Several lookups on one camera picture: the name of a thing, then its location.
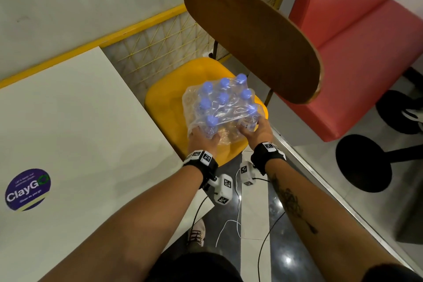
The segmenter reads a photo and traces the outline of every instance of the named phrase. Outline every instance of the yellow plastic seat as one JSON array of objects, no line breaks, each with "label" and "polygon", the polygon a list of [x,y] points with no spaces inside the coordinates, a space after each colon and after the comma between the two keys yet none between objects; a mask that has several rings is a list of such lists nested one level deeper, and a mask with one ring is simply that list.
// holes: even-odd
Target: yellow plastic seat
[{"label": "yellow plastic seat", "polygon": [[[154,120],[179,157],[184,160],[188,151],[187,126],[185,124],[182,95],[189,86],[199,85],[234,75],[218,61],[198,58],[178,67],[164,76],[148,90],[144,107]],[[267,108],[256,96],[255,102],[262,105],[266,118]],[[219,145],[216,162],[222,166],[247,147],[247,140],[230,145]]]}]

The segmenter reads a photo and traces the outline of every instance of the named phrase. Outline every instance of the blue bottle cap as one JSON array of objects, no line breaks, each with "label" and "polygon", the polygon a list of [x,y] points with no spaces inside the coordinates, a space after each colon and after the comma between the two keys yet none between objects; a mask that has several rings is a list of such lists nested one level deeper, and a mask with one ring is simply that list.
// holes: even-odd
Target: blue bottle cap
[{"label": "blue bottle cap", "polygon": [[239,74],[238,76],[236,76],[236,82],[238,84],[244,84],[247,82],[247,76],[245,74]]},{"label": "blue bottle cap", "polygon": [[219,104],[225,105],[229,100],[229,95],[226,93],[220,93],[217,99],[219,100]]},{"label": "blue bottle cap", "polygon": [[200,100],[201,109],[210,109],[212,107],[211,101],[208,98],[202,98]]},{"label": "blue bottle cap", "polygon": [[208,115],[206,117],[206,125],[209,127],[216,127],[219,123],[219,119],[213,115]]},{"label": "blue bottle cap", "polygon": [[229,88],[229,83],[230,83],[229,78],[224,77],[220,80],[220,87],[227,89]]},{"label": "blue bottle cap", "polygon": [[205,82],[201,88],[206,94],[211,94],[213,92],[212,82]]},{"label": "blue bottle cap", "polygon": [[244,100],[250,99],[252,96],[252,92],[249,88],[244,89],[241,94],[240,94],[241,98]]},{"label": "blue bottle cap", "polygon": [[254,105],[248,105],[248,108],[247,108],[248,115],[252,115],[252,114],[257,113],[257,109],[258,109],[258,107],[257,107],[256,104],[254,104]]}]

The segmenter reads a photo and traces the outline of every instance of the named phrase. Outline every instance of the forearm tattoo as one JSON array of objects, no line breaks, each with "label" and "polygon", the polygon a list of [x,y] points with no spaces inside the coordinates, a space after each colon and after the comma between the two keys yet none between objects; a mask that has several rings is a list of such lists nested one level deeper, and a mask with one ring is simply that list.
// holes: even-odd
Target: forearm tattoo
[{"label": "forearm tattoo", "polygon": [[276,174],[273,174],[272,179],[270,181],[273,184],[273,187],[283,204],[283,209],[287,213],[299,219],[302,219],[304,222],[307,223],[308,227],[310,228],[310,231],[313,234],[317,234],[318,230],[314,226],[312,226],[307,220],[303,218],[302,216],[303,210],[302,210],[302,207],[298,203],[298,197],[295,196],[290,189],[281,190],[279,188],[278,180],[276,179]]}]

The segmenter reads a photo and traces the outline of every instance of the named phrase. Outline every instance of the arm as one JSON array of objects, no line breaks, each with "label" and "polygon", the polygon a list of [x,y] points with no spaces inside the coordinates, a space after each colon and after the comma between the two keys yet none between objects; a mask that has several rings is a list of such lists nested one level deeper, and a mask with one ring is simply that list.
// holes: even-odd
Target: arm
[{"label": "arm", "polygon": [[[196,128],[189,151],[216,156],[219,135],[206,139]],[[124,205],[40,282],[142,281],[171,239],[201,182],[202,173],[184,166]]]},{"label": "arm", "polygon": [[[256,132],[240,128],[254,148],[273,141],[269,122]],[[336,200],[281,159],[266,163],[266,173],[295,230],[327,281],[361,281],[371,267],[398,261]]]}]

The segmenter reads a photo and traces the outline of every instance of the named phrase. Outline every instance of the sneaker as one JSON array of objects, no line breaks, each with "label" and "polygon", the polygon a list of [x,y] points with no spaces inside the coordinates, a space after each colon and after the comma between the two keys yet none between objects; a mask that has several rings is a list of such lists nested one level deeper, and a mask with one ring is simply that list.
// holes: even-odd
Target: sneaker
[{"label": "sneaker", "polygon": [[200,246],[204,245],[204,237],[206,236],[206,226],[203,219],[194,224],[193,229],[188,231],[188,243],[197,242]]}]

